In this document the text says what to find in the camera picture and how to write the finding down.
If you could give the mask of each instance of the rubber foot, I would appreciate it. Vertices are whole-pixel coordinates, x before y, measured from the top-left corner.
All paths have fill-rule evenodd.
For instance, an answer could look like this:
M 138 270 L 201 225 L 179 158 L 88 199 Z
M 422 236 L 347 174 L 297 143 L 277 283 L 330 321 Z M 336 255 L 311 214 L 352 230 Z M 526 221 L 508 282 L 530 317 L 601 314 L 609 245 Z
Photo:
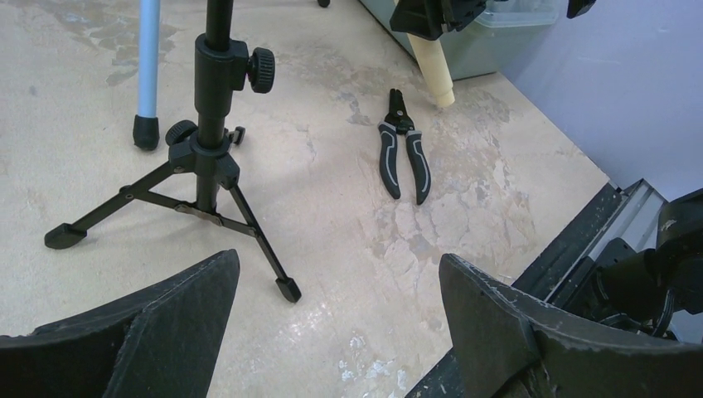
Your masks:
M 244 136 L 245 136 L 245 134 L 246 134 L 246 129 L 243 128 L 243 127 L 241 127 L 241 126 L 237 126 L 236 129 L 235 129 L 235 133 L 236 133 L 237 135 L 236 135 L 235 140 L 234 140 L 232 143 L 233 143 L 234 145 L 236 145 L 236 146 L 240 146 L 241 143 L 242 143 L 242 141 L 244 141 Z
M 70 224 L 63 223 L 44 235 L 44 245 L 50 249 L 68 249 L 88 236 L 88 232 L 78 231 Z
M 279 286 L 283 296 L 291 303 L 297 303 L 303 296 L 293 278 L 276 279 L 276 284 Z
M 144 151 L 153 151 L 158 146 L 158 118 L 134 116 L 132 127 L 134 145 Z

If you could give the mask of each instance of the black and gray handle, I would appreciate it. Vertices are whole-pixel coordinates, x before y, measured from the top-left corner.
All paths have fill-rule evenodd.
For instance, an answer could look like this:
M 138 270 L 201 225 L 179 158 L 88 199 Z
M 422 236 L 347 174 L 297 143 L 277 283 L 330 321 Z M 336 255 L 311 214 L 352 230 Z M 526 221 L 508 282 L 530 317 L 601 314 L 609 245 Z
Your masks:
M 405 144 L 408 149 L 410 166 L 413 168 L 415 176 L 415 197 L 417 204 L 421 205 L 429 195 L 429 188 L 432 185 L 432 177 L 429 175 L 429 165 L 422 152 L 422 133 L 418 130 L 410 130 L 405 135 Z
M 395 170 L 395 160 L 398 156 L 398 134 L 395 131 L 395 126 L 386 122 L 379 123 L 378 131 L 381 133 L 381 161 L 379 163 L 381 180 L 390 195 L 394 199 L 399 199 L 400 185 L 398 184 L 398 174 Z M 429 165 L 422 151 L 421 137 L 422 133 L 420 131 L 411 130 L 406 134 L 405 138 L 410 166 L 415 176 L 415 195 L 418 205 L 421 205 L 427 199 L 432 183 L 429 175 Z
M 398 135 L 395 126 L 386 122 L 378 124 L 378 131 L 381 133 L 381 161 L 379 171 L 385 189 L 393 197 L 400 198 L 400 185 L 398 185 L 398 174 L 395 172 L 395 159 L 398 155 Z

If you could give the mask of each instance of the plastic cylinder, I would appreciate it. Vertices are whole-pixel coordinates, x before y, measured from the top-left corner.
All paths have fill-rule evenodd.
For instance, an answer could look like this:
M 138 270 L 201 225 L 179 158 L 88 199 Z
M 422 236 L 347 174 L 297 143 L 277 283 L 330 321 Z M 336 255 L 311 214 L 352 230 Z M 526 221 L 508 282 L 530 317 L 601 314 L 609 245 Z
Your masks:
M 454 103 L 454 84 L 449 74 L 447 58 L 439 40 L 429 41 L 408 34 L 410 46 L 413 48 L 419 70 L 422 72 L 427 89 L 434 97 L 440 108 L 445 108 Z

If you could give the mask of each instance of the tripod leg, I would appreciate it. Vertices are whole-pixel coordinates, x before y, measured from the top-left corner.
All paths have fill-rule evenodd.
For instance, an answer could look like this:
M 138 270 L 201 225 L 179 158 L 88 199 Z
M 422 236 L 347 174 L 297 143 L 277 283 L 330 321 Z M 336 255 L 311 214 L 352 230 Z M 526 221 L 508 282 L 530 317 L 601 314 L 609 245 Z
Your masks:
M 229 191 L 232 197 L 235 199 L 237 206 L 240 208 L 240 211 L 246 223 L 253 231 L 253 235 L 256 238 L 256 241 L 259 242 L 261 250 L 264 252 L 264 255 L 269 260 L 271 268 L 274 269 L 274 272 L 278 277 L 276 279 L 276 284 L 279 286 L 281 293 L 289 302 L 297 303 L 298 300 L 300 300 L 300 298 L 302 297 L 300 289 L 298 289 L 298 285 L 295 283 L 293 278 L 290 278 L 286 275 L 284 267 L 281 265 L 278 257 L 276 257 L 274 249 L 271 247 L 269 240 L 266 239 L 266 235 L 264 235 L 264 232 L 261 230 L 259 223 L 256 221 L 254 213 L 251 211 L 251 208 L 246 202 L 240 188 L 236 184 L 234 184 L 234 186 Z
M 81 217 L 73 224 L 61 224 L 44 235 L 44 245 L 51 249 L 67 249 L 88 235 L 88 229 L 111 216 L 117 210 L 127 206 L 128 203 L 157 186 L 163 180 L 173 174 L 169 162 L 159 166 L 132 185 L 128 185 L 119 190 L 119 193 L 96 207 L 93 211 Z

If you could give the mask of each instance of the pliers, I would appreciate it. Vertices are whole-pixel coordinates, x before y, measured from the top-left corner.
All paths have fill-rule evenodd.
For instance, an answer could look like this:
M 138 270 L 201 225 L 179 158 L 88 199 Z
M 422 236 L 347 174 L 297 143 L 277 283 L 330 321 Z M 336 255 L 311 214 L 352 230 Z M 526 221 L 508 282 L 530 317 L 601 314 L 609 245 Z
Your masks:
M 381 132 L 381 180 L 394 199 L 400 198 L 398 174 L 395 172 L 395 159 L 398 152 L 398 134 L 405 136 L 405 146 L 408 150 L 410 166 L 415 175 L 415 192 L 417 204 L 421 205 L 429 194 L 432 183 L 429 175 L 429 165 L 422 152 L 422 133 L 415 130 L 415 124 L 405 111 L 403 93 L 390 89 L 389 112 L 382 122 L 378 123 Z

